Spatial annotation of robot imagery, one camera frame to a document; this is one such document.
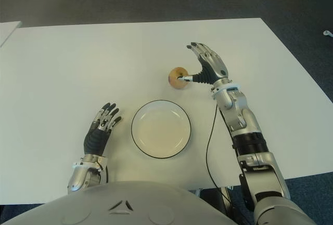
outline small apple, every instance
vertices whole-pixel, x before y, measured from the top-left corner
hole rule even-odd
[[[170,85],[173,86],[174,88],[182,89],[188,84],[188,82],[179,81],[179,80],[177,80],[177,78],[179,76],[186,76],[186,75],[188,75],[188,72],[186,71],[185,68],[174,68],[169,73],[168,81],[169,81]]]

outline small white object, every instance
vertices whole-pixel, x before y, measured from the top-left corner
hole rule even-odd
[[[177,104],[156,100],[145,104],[132,121],[135,144],[149,156],[172,157],[184,149],[191,134],[186,112]]]
[[[323,32],[323,34],[324,34],[324,35],[328,35],[328,36],[333,37],[333,34],[332,34],[331,32],[329,32],[328,30],[325,30],[325,31]]]

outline gray carpet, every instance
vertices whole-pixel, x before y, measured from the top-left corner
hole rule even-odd
[[[0,0],[0,22],[20,20],[23,27],[34,27],[261,17],[333,100],[333,38],[323,35],[324,30],[333,32],[332,3],[333,0]],[[332,224],[332,174],[290,179],[287,183],[293,200],[311,218],[318,224]],[[235,202],[241,205],[239,192],[233,193]],[[26,206],[6,206],[2,216],[15,215],[23,208]]]

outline robotic hand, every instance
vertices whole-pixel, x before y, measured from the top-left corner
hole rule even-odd
[[[244,202],[254,210],[256,224],[315,224],[295,203],[272,152],[268,151],[257,119],[249,109],[239,84],[232,83],[220,56],[202,43],[191,49],[202,65],[195,75],[178,80],[213,85],[213,99],[229,130],[242,174],[239,175]]]
[[[108,159],[102,155],[113,127],[121,120],[121,116],[113,119],[119,112],[115,107],[116,104],[107,103],[96,114],[84,139],[84,156],[73,165],[74,172],[67,186],[68,193],[99,185],[102,172],[105,172],[108,182]]]

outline white tabletop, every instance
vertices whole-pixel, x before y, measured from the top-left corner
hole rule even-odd
[[[210,86],[168,83],[174,67],[200,71],[185,47],[192,41],[216,51],[241,85],[285,178],[333,170],[333,105],[261,19],[20,28],[0,51],[0,203],[66,195],[87,129],[108,101],[123,116],[106,154],[111,181],[213,187],[204,162],[215,107]],[[156,99],[179,104],[191,121],[191,139],[175,157],[149,157],[131,137],[135,112]],[[239,184],[219,114],[209,165],[219,186]]]

